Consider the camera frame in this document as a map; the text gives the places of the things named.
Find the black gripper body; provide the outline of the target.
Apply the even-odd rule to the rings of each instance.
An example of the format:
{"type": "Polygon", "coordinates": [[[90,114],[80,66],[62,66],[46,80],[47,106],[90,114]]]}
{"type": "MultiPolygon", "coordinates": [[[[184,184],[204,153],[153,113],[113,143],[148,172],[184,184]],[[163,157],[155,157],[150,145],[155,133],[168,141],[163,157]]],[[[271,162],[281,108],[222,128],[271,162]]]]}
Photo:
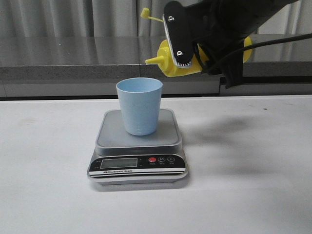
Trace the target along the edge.
{"type": "Polygon", "coordinates": [[[199,44],[211,62],[242,49],[244,40],[290,0],[203,0],[185,8],[191,47],[199,44]]]}

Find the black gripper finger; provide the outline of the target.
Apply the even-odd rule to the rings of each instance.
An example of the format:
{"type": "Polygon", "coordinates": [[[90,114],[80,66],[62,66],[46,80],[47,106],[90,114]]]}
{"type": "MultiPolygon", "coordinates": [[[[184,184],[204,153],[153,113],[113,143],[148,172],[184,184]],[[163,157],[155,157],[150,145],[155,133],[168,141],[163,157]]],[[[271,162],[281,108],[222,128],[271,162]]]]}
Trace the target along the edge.
{"type": "Polygon", "coordinates": [[[174,65],[179,68],[191,67],[194,52],[185,7],[178,1],[167,3],[163,20],[174,65]]]}

